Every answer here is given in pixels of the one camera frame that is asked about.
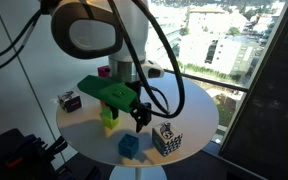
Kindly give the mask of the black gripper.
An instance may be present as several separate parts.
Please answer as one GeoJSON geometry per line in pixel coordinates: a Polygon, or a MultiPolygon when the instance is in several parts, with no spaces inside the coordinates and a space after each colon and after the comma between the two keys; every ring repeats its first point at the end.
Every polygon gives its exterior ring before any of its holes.
{"type": "Polygon", "coordinates": [[[131,103],[132,111],[131,115],[135,119],[136,123],[136,133],[139,133],[143,126],[147,126],[152,119],[151,115],[151,104],[149,102],[141,102],[141,86],[142,83],[139,81],[132,82],[129,87],[134,90],[137,94],[137,99],[131,103]]]}

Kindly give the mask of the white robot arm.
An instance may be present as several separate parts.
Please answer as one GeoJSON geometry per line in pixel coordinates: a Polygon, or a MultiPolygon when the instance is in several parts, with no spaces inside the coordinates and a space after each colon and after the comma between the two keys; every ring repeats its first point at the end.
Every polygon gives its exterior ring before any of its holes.
{"type": "Polygon", "coordinates": [[[146,58],[148,20],[128,0],[59,0],[51,14],[51,32],[66,54],[81,60],[107,56],[108,78],[88,75],[77,87],[102,100],[117,117],[131,114],[140,131],[151,121],[151,105],[140,101],[144,81],[161,78],[161,66],[146,58]]]}

